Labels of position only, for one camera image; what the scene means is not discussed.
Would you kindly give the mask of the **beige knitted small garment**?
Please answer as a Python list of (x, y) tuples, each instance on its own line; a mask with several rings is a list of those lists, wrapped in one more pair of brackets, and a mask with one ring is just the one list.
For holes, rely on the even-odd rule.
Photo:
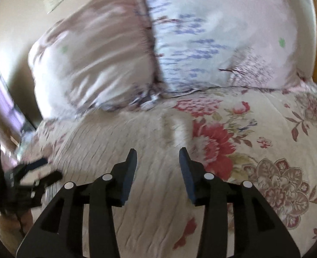
[(82, 200), (84, 257), (195, 257), (202, 210), (188, 198), (180, 152), (192, 119), (165, 109), (90, 114), (54, 159)]

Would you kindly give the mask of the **dark monitor screen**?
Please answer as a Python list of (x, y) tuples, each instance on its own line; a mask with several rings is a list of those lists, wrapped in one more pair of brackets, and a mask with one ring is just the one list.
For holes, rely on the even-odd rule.
[(36, 128), (22, 113), (14, 102), (4, 79), (0, 75), (0, 116), (13, 134), (23, 137), (26, 133), (34, 132)]

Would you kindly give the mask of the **floral bed sheet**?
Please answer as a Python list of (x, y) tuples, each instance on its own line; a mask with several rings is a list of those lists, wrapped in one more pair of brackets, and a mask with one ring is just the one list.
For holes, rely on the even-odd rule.
[(137, 151), (126, 205), (114, 209), (122, 257), (195, 257), (203, 209), (191, 204), (182, 147), (206, 171), (251, 181), (301, 254), (317, 240), (317, 91), (213, 89), (148, 111), (93, 111), (44, 120), (22, 161), (46, 157), (64, 182), (94, 181)]

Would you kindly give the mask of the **pink striped pillow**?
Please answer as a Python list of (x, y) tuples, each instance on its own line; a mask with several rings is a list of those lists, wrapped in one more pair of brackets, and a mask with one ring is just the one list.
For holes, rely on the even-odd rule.
[(44, 119), (155, 104), (157, 65), (143, 12), (141, 0), (91, 0), (33, 44), (28, 64)]

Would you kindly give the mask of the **lavender print pillow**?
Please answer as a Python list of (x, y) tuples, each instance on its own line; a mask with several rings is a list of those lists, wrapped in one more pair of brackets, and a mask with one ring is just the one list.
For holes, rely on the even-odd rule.
[(139, 0), (165, 93), (290, 89), (299, 28), (292, 0)]

